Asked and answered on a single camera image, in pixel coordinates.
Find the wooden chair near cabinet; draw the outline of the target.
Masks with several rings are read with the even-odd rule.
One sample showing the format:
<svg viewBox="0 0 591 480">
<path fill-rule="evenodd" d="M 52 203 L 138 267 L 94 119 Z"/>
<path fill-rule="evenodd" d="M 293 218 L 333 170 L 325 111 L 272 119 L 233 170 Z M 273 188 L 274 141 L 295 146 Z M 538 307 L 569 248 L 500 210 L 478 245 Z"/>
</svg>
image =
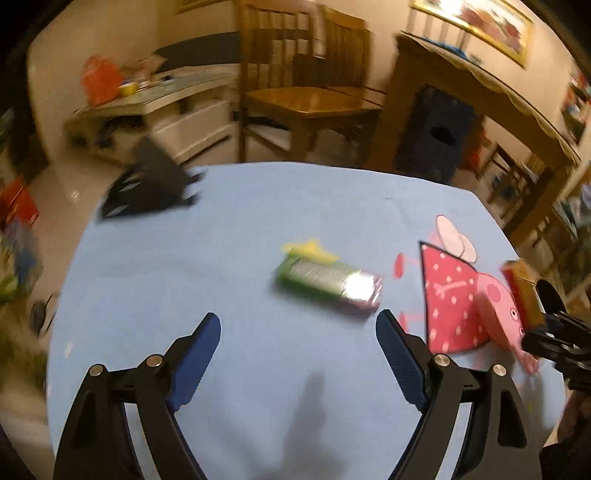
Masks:
<svg viewBox="0 0 591 480">
<path fill-rule="evenodd" d="M 365 159 L 381 113 L 368 87 L 365 20 L 314 1 L 237 1 L 238 162 L 252 139 L 303 162 L 319 132 L 356 139 Z"/>
</svg>

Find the green purple gum pack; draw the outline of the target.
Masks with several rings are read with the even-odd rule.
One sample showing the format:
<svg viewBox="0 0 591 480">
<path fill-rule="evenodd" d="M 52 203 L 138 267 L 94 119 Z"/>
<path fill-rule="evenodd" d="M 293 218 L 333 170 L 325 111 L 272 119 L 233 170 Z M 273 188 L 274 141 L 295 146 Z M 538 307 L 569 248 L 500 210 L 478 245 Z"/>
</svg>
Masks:
<svg viewBox="0 0 591 480">
<path fill-rule="evenodd" d="M 293 254 L 277 267 L 276 279 L 298 291 L 367 311 L 379 307 L 384 287 L 380 275 L 339 261 Z"/>
</svg>

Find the blue cartoon pig tablecloth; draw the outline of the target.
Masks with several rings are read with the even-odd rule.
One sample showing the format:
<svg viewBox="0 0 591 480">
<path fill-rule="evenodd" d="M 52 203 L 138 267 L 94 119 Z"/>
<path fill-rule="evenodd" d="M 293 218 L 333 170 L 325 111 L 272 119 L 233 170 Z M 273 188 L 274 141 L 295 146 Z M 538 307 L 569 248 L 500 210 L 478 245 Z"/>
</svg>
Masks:
<svg viewBox="0 0 591 480">
<path fill-rule="evenodd" d="M 387 309 L 432 354 L 510 374 L 538 451 L 564 408 L 560 374 L 523 351 L 501 272 L 516 252 L 472 193 L 296 163 L 212 166 L 190 207 L 86 228 L 61 293 L 48 367 L 57 455 L 88 369 L 137 367 L 204 316 L 221 341 L 174 417 L 204 479 L 392 479 L 421 413 L 377 341 Z M 380 275 L 376 310 L 281 285 L 287 255 Z M 162 479 L 124 406 L 141 479 Z"/>
</svg>

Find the red bag under table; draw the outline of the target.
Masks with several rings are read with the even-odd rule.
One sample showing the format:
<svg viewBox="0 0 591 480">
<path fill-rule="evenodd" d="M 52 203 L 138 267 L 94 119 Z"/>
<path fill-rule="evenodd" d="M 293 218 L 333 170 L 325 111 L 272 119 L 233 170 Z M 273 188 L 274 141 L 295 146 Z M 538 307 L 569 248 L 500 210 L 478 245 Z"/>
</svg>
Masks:
<svg viewBox="0 0 591 480">
<path fill-rule="evenodd" d="M 460 168 L 477 173 L 480 168 L 480 150 L 483 141 L 486 139 L 486 130 L 483 124 L 471 129 L 465 142 Z"/>
</svg>

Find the wooden dining table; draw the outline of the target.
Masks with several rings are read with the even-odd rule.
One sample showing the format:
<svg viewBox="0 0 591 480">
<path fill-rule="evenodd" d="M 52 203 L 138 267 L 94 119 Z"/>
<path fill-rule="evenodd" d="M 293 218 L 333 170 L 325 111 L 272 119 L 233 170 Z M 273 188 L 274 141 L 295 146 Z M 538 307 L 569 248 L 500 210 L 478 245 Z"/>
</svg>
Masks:
<svg viewBox="0 0 591 480">
<path fill-rule="evenodd" d="M 539 180 L 504 227 L 512 245 L 523 244 L 549 215 L 581 158 L 539 110 L 496 76 L 416 35 L 400 32 L 394 40 L 398 56 L 363 168 L 396 171 L 394 157 L 417 94 L 426 86 L 441 90 L 499 124 L 543 163 Z"/>
</svg>

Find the orange plastic bag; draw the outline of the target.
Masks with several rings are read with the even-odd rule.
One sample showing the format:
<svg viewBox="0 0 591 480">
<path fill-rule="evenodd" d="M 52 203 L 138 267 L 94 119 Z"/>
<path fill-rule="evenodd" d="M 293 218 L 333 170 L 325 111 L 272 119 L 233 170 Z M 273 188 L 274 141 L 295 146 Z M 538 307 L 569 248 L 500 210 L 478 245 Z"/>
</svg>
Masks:
<svg viewBox="0 0 591 480">
<path fill-rule="evenodd" d="M 123 80 L 119 68 L 108 58 L 91 56 L 84 63 L 81 82 L 92 107 L 116 99 Z"/>
</svg>

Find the black phone stand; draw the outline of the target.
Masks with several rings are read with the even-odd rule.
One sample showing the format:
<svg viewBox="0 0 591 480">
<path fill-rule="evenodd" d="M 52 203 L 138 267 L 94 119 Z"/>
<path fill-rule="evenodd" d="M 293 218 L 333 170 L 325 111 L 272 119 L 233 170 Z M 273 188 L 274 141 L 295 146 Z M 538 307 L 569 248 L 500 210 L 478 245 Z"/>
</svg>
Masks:
<svg viewBox="0 0 591 480">
<path fill-rule="evenodd" d="M 133 148 L 135 162 L 110 186 L 100 207 L 103 220 L 161 212 L 175 207 L 190 207 L 198 195 L 185 191 L 205 177 L 205 172 L 190 175 L 149 136 Z"/>
</svg>

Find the red cigarette box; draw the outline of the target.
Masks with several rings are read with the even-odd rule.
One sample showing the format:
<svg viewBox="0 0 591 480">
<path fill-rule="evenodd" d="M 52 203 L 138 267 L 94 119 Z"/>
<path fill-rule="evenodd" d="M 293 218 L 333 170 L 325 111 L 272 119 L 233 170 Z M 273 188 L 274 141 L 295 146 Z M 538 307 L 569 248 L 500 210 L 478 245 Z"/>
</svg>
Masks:
<svg viewBox="0 0 591 480">
<path fill-rule="evenodd" d="M 506 261 L 501 267 L 526 331 L 546 325 L 536 290 L 538 273 L 523 259 Z"/>
</svg>

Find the blue plastic stool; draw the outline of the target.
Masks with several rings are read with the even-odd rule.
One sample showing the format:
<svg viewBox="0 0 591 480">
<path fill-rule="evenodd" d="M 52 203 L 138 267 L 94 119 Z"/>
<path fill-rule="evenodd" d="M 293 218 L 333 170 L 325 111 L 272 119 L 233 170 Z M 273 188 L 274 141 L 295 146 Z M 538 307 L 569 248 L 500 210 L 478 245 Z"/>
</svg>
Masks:
<svg viewBox="0 0 591 480">
<path fill-rule="evenodd" d="M 449 184 L 475 118 L 469 104 L 426 86 L 417 96 L 394 166 L 405 174 Z"/>
</svg>

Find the white low tv cabinet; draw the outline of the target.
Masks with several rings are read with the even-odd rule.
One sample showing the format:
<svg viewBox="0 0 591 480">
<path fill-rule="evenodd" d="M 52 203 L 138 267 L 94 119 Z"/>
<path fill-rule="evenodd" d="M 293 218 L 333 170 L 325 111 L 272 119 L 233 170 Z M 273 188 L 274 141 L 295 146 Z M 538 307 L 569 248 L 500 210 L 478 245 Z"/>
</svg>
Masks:
<svg viewBox="0 0 591 480">
<path fill-rule="evenodd" d="M 178 164 L 231 137 L 238 104 L 235 64 L 182 67 L 156 84 L 98 107 L 83 107 L 64 123 L 67 144 L 126 166 L 145 136 Z"/>
</svg>

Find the flower framed painting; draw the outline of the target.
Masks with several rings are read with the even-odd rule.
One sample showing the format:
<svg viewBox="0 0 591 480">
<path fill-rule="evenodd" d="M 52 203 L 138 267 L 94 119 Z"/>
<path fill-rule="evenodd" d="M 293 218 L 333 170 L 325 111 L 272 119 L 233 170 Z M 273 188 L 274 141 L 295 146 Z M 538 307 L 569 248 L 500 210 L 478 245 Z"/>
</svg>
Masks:
<svg viewBox="0 0 591 480">
<path fill-rule="evenodd" d="M 410 1 L 409 7 L 457 27 L 526 68 L 534 23 L 508 1 Z"/>
</svg>

